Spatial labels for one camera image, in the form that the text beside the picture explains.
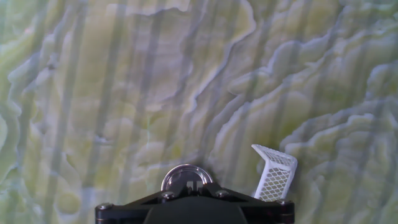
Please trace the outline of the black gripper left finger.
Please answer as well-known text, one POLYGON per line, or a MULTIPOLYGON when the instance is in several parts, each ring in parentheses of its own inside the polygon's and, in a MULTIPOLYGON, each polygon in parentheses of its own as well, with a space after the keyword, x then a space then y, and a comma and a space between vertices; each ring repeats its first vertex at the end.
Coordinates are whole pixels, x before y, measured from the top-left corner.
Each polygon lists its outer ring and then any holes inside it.
POLYGON ((185 183, 173 185, 168 190, 161 190, 125 205, 101 203, 95 207, 95 224, 122 223, 123 220, 143 223, 150 210, 156 205, 192 196, 196 192, 196 184, 185 183))

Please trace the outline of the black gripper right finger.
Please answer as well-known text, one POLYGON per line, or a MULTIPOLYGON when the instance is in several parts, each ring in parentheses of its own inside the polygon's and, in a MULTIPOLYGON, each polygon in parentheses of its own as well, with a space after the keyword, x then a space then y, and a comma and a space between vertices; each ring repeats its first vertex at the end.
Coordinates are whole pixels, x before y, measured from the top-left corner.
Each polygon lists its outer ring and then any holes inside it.
POLYGON ((231 189, 223 188, 216 182, 198 184, 199 196, 236 205, 248 223, 295 223, 295 204, 291 200, 277 199, 265 202, 231 189))

